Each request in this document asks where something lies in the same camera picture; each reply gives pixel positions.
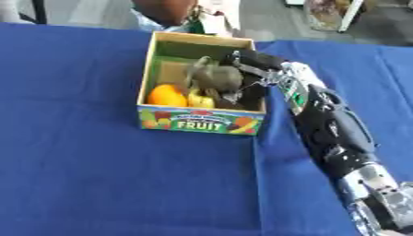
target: table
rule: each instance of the table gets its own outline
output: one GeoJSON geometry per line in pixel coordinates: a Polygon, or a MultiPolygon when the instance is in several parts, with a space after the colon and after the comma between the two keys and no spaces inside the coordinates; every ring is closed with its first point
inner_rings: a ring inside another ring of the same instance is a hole
{"type": "MultiPolygon", "coordinates": [[[[0,24],[0,234],[357,235],[272,89],[259,137],[141,130],[150,35],[0,24]]],[[[413,180],[409,48],[274,41],[310,64],[413,180]]]]}

